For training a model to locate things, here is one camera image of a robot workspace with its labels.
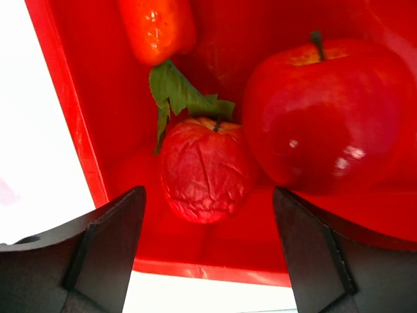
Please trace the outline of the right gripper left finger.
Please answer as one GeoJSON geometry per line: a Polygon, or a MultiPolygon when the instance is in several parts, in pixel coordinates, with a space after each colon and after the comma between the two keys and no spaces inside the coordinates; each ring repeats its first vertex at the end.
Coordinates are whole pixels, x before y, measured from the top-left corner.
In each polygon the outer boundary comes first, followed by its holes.
{"type": "Polygon", "coordinates": [[[146,197],[136,186],[95,210],[65,279],[63,312],[122,312],[146,197]]]}

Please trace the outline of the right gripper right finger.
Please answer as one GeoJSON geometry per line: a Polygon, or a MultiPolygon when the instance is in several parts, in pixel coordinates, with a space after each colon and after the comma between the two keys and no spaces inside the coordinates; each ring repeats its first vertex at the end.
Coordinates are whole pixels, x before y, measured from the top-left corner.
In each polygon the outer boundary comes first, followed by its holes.
{"type": "Polygon", "coordinates": [[[273,208],[297,310],[358,312],[332,230],[283,188],[275,188],[273,208]]]}

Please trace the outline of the wrinkled red apple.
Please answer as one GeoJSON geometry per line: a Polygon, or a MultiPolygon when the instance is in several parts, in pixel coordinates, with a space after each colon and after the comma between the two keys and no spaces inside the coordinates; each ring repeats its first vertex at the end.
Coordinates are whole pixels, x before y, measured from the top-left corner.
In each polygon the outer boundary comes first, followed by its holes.
{"type": "Polygon", "coordinates": [[[160,152],[160,179],[171,210],[188,222],[213,224],[237,213],[259,167],[243,128],[206,117],[177,123],[160,152]]]}

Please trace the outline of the red plastic bin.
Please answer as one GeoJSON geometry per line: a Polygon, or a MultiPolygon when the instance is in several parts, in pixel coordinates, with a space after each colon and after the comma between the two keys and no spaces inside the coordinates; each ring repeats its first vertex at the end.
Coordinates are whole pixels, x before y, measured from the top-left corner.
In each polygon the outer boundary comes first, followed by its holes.
{"type": "MultiPolygon", "coordinates": [[[[213,226],[166,205],[154,157],[157,107],[149,68],[132,53],[116,1],[26,3],[94,203],[134,186],[147,204],[136,271],[290,286],[266,177],[241,212],[213,226]]],[[[383,44],[416,70],[415,1],[192,1],[197,44],[175,64],[202,93],[240,105],[255,66],[324,38],[383,44]]]]}

